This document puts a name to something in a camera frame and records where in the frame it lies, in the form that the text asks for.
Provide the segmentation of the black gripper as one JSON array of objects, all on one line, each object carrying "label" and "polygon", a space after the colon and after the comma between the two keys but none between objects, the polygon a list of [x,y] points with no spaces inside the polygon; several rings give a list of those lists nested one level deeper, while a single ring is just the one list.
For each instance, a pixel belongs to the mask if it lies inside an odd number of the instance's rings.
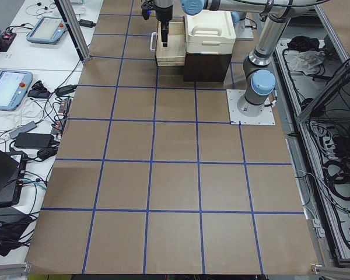
[{"label": "black gripper", "polygon": [[156,18],[161,22],[161,40],[163,47],[168,46],[169,21],[173,17],[173,0],[154,0]]}]

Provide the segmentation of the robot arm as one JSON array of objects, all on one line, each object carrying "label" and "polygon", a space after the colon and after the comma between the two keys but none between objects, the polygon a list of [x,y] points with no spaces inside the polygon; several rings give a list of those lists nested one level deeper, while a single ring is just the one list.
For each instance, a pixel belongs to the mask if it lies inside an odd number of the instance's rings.
[{"label": "robot arm", "polygon": [[[265,69],[271,63],[278,40],[281,38],[291,18],[298,17],[324,1],[181,1],[183,12],[187,15],[197,15],[203,10],[259,13],[266,17],[258,43],[249,53],[244,62],[244,71],[249,76],[248,69]],[[168,45],[169,23],[173,18],[173,1],[142,1],[141,13],[148,20],[151,11],[155,11],[160,22],[161,41],[164,47]]]}]

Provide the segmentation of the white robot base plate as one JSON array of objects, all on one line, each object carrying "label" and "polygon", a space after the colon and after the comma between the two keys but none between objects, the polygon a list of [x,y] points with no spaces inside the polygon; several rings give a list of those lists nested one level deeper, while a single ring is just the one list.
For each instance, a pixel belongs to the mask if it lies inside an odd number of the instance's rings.
[{"label": "white robot base plate", "polygon": [[245,99],[245,90],[228,89],[226,94],[232,125],[275,125],[272,106],[268,98],[264,104],[255,106]]}]

